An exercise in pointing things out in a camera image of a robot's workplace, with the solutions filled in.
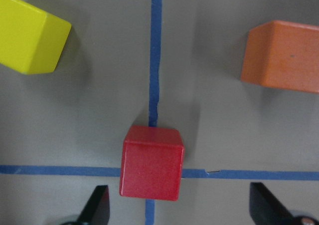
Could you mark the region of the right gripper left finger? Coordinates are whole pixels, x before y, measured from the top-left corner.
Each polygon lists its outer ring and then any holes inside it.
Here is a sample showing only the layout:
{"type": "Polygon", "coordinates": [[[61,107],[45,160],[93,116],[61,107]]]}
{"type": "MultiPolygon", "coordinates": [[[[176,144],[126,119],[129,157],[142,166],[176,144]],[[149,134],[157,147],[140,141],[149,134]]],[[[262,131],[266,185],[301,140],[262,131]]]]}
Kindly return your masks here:
{"type": "Polygon", "coordinates": [[[76,222],[79,225],[107,225],[109,219],[109,188],[107,185],[96,186],[76,222]]]}

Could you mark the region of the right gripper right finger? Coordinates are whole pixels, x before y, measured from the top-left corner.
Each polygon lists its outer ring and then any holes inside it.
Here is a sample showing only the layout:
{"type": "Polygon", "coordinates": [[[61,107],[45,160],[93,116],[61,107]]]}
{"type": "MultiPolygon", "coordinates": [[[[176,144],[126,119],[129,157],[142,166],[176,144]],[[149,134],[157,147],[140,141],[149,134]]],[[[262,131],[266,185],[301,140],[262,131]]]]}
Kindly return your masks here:
{"type": "Polygon", "coordinates": [[[250,183],[249,214],[256,225],[298,225],[286,207],[263,183],[250,183]]]}

